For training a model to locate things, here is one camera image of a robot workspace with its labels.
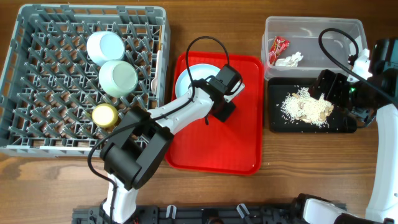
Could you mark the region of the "rice and peanut leftovers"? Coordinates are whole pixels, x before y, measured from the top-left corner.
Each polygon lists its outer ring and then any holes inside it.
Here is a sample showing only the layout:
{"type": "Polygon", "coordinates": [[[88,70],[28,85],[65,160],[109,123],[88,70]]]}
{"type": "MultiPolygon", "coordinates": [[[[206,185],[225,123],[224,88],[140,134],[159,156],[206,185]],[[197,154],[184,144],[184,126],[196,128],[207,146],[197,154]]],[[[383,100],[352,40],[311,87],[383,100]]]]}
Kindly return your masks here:
{"type": "Polygon", "coordinates": [[[287,94],[282,103],[277,105],[282,112],[281,118],[286,123],[302,122],[318,128],[329,127],[327,118],[332,114],[334,106],[323,98],[312,98],[308,89],[309,87],[301,87],[296,92],[287,94]]]}

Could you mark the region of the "large light blue plate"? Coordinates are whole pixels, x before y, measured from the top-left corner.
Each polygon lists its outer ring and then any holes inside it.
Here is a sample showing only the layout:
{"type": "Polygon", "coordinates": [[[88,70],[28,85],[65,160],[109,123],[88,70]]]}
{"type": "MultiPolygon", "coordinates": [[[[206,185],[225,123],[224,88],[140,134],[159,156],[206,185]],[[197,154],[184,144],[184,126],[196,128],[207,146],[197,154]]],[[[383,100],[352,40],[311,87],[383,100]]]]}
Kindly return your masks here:
{"type": "MultiPolygon", "coordinates": [[[[206,79],[210,76],[216,76],[220,69],[214,65],[199,63],[196,65],[190,66],[190,72],[193,80],[206,79]]],[[[177,78],[177,82],[175,84],[175,96],[179,98],[184,95],[189,86],[191,85],[191,81],[188,75],[187,69],[185,69],[180,76],[177,78]]]]}

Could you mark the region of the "white napkin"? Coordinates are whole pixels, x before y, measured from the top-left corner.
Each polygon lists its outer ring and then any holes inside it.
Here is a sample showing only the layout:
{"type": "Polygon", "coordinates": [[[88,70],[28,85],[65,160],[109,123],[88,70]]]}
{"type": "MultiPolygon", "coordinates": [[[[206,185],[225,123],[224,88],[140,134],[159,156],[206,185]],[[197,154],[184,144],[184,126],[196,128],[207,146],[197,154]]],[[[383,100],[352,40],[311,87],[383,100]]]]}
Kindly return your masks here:
{"type": "Polygon", "coordinates": [[[303,55],[300,52],[296,52],[295,54],[286,57],[279,58],[275,62],[275,66],[279,67],[297,67],[299,62],[303,59],[303,55]]]}

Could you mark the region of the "red snack wrapper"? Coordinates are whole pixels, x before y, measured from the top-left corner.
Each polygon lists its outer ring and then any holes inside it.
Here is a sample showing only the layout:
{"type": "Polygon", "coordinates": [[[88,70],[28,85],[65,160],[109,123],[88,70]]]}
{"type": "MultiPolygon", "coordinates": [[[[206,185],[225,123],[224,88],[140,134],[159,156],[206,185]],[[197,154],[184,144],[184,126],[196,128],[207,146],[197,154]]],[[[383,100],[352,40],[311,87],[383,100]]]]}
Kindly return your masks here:
{"type": "Polygon", "coordinates": [[[274,41],[272,43],[271,49],[269,50],[269,63],[271,65],[275,65],[277,59],[279,58],[279,55],[286,50],[290,45],[290,41],[280,37],[276,36],[274,38],[274,41]]]}

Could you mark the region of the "green bowl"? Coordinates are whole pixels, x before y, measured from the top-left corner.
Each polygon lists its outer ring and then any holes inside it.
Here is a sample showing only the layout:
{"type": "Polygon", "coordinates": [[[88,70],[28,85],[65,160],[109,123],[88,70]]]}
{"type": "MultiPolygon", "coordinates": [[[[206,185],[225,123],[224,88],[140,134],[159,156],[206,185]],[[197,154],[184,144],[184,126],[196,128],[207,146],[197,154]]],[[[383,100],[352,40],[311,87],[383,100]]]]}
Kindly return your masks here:
{"type": "Polygon", "coordinates": [[[138,84],[136,69],[128,62],[111,60],[104,63],[99,71],[99,84],[107,95],[115,98],[127,96],[138,84]]]}

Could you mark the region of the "yellow plastic cup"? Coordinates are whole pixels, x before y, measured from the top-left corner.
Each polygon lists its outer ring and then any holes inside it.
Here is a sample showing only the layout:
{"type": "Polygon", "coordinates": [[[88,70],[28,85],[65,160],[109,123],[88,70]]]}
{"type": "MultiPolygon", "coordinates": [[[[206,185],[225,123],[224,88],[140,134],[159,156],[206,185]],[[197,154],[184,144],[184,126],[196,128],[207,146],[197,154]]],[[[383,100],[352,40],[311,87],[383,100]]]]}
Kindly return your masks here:
{"type": "Polygon", "coordinates": [[[97,126],[109,128],[118,122],[119,116],[114,106],[103,103],[94,108],[91,118],[97,126]]]}

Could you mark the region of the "light blue bowl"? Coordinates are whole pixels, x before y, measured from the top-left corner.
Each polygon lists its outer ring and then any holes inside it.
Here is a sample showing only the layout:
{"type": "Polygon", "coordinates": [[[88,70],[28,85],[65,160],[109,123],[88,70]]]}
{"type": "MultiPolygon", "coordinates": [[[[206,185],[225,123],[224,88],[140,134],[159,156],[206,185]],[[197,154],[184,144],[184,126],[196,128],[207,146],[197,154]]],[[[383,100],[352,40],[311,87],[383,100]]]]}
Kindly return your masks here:
{"type": "Polygon", "coordinates": [[[89,36],[86,49],[91,61],[102,66],[108,61],[123,59],[125,45],[114,32],[99,31],[89,36]]]}

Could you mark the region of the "white plastic fork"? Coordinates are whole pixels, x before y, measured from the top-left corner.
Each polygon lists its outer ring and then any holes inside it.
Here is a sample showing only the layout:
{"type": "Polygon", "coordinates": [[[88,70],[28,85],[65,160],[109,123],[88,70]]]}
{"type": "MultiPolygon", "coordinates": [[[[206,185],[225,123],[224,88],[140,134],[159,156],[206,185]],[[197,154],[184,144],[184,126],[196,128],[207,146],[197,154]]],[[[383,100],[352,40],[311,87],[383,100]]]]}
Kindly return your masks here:
{"type": "Polygon", "coordinates": [[[151,92],[153,95],[157,94],[157,81],[158,81],[158,76],[159,76],[159,70],[160,70],[160,56],[162,54],[161,50],[157,51],[157,57],[156,57],[156,65],[155,65],[155,76],[153,80],[150,83],[151,87],[151,92]]]}

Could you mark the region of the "wooden chopstick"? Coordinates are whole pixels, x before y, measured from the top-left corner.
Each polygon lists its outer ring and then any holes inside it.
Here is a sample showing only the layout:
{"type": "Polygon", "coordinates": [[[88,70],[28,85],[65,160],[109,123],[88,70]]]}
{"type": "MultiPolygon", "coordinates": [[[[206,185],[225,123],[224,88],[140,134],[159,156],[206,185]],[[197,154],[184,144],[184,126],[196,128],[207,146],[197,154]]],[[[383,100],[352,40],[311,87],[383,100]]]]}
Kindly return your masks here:
{"type": "Polygon", "coordinates": [[[159,29],[158,51],[162,50],[162,26],[159,29]]]}

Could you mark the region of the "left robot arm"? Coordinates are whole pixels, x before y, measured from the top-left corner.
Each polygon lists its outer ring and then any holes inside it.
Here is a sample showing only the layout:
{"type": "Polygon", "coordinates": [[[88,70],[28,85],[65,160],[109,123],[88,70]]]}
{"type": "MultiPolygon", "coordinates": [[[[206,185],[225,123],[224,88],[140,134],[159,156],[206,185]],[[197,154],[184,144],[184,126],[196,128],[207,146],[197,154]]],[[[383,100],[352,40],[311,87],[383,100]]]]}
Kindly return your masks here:
{"type": "Polygon", "coordinates": [[[226,64],[215,76],[193,80],[184,95],[160,108],[130,109],[100,152],[110,183],[104,220],[128,221],[137,208],[138,190],[158,169],[175,134],[210,114],[226,121],[236,107],[232,99],[243,88],[242,76],[226,64]]]}

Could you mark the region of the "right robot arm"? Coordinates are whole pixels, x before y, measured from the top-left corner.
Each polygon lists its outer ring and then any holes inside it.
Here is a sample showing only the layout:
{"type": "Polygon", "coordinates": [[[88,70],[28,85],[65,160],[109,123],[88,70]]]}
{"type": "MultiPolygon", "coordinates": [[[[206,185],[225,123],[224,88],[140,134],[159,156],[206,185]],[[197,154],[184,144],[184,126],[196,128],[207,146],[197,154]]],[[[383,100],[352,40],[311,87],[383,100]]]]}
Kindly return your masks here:
{"type": "Polygon", "coordinates": [[[370,59],[371,77],[349,83],[346,76],[324,70],[309,88],[348,111],[373,110],[378,128],[376,174],[365,217],[308,194],[294,198],[291,215],[305,223],[397,223],[397,39],[380,39],[370,59]]]}

